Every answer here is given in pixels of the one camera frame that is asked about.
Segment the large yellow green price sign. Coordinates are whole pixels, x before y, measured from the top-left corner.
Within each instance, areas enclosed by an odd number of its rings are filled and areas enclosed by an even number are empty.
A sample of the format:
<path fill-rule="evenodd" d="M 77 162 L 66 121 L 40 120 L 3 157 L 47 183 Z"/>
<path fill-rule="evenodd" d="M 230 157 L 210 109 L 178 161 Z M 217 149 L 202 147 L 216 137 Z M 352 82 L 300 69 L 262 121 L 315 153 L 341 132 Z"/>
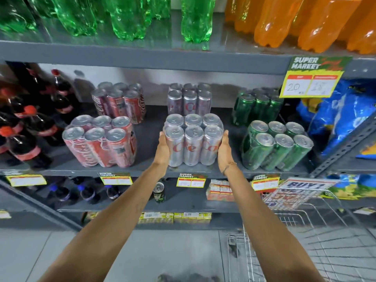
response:
<path fill-rule="evenodd" d="M 279 97 L 329 98 L 352 56 L 293 56 Z"/>

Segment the row of yellow boxes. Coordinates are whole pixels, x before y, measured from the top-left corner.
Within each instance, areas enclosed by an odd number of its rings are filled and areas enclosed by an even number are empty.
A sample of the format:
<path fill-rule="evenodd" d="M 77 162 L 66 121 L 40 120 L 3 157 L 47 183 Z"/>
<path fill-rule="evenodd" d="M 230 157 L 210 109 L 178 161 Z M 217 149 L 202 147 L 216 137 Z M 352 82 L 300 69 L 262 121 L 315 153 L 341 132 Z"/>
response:
<path fill-rule="evenodd" d="M 138 220 L 138 224 L 151 224 L 151 223 L 209 224 L 211 220 L 212 220 L 212 213 L 143 212 Z"/>

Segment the silver soda can six-pack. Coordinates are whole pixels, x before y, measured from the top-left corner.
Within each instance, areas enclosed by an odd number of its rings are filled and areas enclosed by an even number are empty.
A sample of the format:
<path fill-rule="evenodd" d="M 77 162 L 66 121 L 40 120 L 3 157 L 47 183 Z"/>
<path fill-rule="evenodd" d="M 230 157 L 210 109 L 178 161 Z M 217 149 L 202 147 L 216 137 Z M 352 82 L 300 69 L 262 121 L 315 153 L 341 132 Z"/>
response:
<path fill-rule="evenodd" d="M 191 83 L 172 83 L 168 87 L 168 115 L 179 114 L 187 116 L 197 114 L 204 116 L 211 112 L 212 87 L 207 83 L 193 85 Z"/>
<path fill-rule="evenodd" d="M 170 151 L 170 167 L 199 163 L 210 166 L 217 158 L 224 128 L 222 120 L 214 113 L 204 116 L 175 113 L 167 116 L 163 131 Z"/>

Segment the grey metal shelf unit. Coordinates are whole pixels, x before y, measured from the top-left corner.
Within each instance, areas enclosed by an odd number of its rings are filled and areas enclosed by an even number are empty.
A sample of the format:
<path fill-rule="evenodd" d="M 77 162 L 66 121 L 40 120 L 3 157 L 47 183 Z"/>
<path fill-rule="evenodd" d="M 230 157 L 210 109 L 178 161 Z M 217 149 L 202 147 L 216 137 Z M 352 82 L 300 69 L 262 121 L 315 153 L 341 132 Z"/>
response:
<path fill-rule="evenodd" d="M 27 62 L 53 65 L 81 65 L 98 67 L 129 68 L 171 71 L 190 71 L 209 81 L 209 73 L 235 73 L 240 76 L 266 76 L 271 84 L 272 76 L 285 76 L 293 56 L 303 56 L 304 52 L 283 44 L 280 48 L 258 48 L 250 39 L 234 32 L 223 24 L 223 16 L 215 14 L 214 31 L 207 43 L 187 43 L 182 41 L 180 25 L 167 26 L 169 38 L 153 38 L 122 42 L 109 33 L 99 33 L 95 37 L 72 37 L 62 26 L 49 20 L 41 25 L 38 32 L 23 35 L 0 32 L 0 61 Z M 343 77 L 346 79 L 376 79 L 376 55 L 358 55 L 346 52 L 333 45 L 323 56 L 352 56 Z M 65 211 L 42 206 L 28 194 L 12 189 L 8 183 L 0 186 L 0 204 L 10 213 L 11 218 L 0 219 L 0 228 L 71 230 L 76 217 L 67 217 Z M 217 209 L 202 209 L 216 213 L 208 227 L 204 229 L 239 229 L 241 218 L 233 203 L 214 204 Z"/>

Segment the person's right forearm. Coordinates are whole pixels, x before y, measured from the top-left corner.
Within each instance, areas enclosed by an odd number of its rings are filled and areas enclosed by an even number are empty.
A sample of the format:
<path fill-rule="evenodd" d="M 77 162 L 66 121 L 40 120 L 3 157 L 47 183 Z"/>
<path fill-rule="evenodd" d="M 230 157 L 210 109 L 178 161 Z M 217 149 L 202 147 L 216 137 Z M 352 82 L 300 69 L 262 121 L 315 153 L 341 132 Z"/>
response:
<path fill-rule="evenodd" d="M 232 167 L 226 177 L 266 282 L 325 282 L 303 246 L 241 170 Z"/>

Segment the row of yellow blue packets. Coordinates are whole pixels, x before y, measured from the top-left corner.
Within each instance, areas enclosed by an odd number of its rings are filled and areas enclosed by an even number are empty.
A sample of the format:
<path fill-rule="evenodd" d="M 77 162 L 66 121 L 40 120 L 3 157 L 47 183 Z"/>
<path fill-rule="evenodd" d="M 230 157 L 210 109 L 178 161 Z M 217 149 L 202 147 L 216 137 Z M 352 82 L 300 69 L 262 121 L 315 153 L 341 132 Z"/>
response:
<path fill-rule="evenodd" d="M 376 174 L 341 174 L 330 175 L 328 179 L 339 179 L 339 182 L 320 197 L 332 199 L 334 196 L 343 200 L 358 200 L 360 198 L 376 198 Z"/>

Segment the grey slotted metal shelf rail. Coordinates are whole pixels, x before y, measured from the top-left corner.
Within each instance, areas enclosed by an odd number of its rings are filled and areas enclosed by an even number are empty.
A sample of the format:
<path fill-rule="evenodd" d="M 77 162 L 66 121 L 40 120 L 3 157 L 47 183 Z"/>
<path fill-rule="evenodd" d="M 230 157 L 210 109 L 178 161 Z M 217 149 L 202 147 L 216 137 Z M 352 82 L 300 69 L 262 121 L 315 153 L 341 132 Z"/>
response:
<path fill-rule="evenodd" d="M 376 144 L 376 112 L 372 113 L 327 156 L 321 156 L 318 143 L 310 155 L 313 169 L 309 178 L 323 178 L 332 174 L 376 174 L 376 160 L 357 158 L 362 151 Z"/>

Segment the single green black can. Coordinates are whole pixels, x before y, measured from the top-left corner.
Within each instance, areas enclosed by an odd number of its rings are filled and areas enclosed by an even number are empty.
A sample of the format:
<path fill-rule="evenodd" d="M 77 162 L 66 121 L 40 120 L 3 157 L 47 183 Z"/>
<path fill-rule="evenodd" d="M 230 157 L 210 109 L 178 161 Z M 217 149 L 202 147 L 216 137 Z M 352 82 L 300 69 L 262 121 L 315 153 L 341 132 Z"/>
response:
<path fill-rule="evenodd" d="M 165 186 L 162 182 L 157 182 L 153 189 L 153 196 L 157 203 L 165 201 Z"/>

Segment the green soda can six-pack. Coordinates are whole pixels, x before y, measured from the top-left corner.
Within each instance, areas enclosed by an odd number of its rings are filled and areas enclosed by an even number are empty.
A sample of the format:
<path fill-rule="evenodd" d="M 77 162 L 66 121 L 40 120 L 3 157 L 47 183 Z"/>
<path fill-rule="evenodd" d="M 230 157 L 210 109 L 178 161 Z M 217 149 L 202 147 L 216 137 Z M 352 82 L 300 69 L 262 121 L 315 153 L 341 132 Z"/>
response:
<path fill-rule="evenodd" d="M 277 119 L 283 105 L 277 89 L 240 89 L 231 114 L 232 124 L 249 126 L 254 120 L 270 123 Z"/>
<path fill-rule="evenodd" d="M 242 165 L 248 170 L 287 172 L 313 147 L 314 142 L 299 123 L 254 120 L 248 125 L 240 147 Z"/>

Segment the row of orange soda bottles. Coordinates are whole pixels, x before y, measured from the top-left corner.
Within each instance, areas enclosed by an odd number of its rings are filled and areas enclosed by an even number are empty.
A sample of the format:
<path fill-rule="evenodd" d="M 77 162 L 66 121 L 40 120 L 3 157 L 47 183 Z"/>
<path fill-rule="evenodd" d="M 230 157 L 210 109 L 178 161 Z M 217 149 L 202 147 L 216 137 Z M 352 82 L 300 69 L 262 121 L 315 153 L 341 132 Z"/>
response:
<path fill-rule="evenodd" d="M 227 0 L 224 15 L 262 47 L 290 36 L 304 51 L 322 53 L 338 41 L 350 52 L 376 54 L 376 0 Z"/>

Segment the pile of blue snack bags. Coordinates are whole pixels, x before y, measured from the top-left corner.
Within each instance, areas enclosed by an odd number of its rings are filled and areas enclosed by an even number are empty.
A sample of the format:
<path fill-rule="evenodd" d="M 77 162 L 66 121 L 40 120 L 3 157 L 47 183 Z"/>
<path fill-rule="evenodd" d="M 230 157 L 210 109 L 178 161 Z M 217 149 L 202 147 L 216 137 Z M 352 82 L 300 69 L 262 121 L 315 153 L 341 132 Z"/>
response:
<path fill-rule="evenodd" d="M 376 79 L 339 80 L 329 98 L 302 99 L 296 111 L 327 156 L 376 112 Z"/>

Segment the person's right hand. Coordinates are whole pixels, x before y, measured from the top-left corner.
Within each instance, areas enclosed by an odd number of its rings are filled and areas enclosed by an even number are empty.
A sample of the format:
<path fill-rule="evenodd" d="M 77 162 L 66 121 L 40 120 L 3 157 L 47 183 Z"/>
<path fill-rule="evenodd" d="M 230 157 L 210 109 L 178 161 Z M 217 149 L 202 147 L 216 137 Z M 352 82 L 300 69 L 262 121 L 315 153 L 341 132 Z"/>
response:
<path fill-rule="evenodd" d="M 233 159 L 231 147 L 219 146 L 217 160 L 218 160 L 219 170 L 224 176 L 228 176 L 228 172 L 230 168 L 235 167 L 237 164 Z"/>

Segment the white red promotion sign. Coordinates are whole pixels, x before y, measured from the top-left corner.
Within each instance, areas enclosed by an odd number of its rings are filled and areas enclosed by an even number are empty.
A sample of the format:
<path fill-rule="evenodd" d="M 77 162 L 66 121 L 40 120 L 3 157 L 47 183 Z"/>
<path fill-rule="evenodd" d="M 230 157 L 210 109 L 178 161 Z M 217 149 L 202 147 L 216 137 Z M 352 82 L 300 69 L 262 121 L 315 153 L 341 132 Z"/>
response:
<path fill-rule="evenodd" d="M 339 179 L 289 177 L 274 191 L 263 195 L 262 200 L 270 209 L 293 210 L 308 200 L 318 197 L 339 182 Z"/>

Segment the small yellow price tag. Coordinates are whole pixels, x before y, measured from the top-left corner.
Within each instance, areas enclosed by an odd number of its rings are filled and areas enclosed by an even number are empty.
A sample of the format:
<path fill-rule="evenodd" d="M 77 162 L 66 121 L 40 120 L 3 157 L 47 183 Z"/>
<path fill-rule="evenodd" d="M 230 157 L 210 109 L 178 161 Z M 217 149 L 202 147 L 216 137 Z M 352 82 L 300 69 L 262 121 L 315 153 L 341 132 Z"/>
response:
<path fill-rule="evenodd" d="M 208 175 L 194 173 L 180 173 L 177 178 L 176 187 L 182 188 L 204 188 Z"/>
<path fill-rule="evenodd" d="M 255 176 L 251 186 L 257 193 L 271 193 L 279 187 L 279 174 L 263 174 Z"/>
<path fill-rule="evenodd" d="M 12 187 L 47 185 L 46 179 L 39 174 L 6 175 Z"/>
<path fill-rule="evenodd" d="M 98 175 L 104 185 L 126 185 L 133 184 L 129 172 L 98 172 Z"/>

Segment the red cola can six-pack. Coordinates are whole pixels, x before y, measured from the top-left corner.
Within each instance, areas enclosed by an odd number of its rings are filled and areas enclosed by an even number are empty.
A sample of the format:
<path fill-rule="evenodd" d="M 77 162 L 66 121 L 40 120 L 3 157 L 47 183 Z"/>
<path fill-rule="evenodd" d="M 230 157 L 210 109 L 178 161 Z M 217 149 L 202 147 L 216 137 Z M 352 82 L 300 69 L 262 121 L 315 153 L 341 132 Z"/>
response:
<path fill-rule="evenodd" d="M 146 105 L 140 83 L 101 82 L 90 95 L 100 116 L 112 119 L 126 116 L 132 124 L 140 124 L 145 118 Z"/>
<path fill-rule="evenodd" d="M 64 129 L 62 139 L 84 167 L 126 168 L 135 162 L 137 139 L 127 116 L 79 115 Z"/>

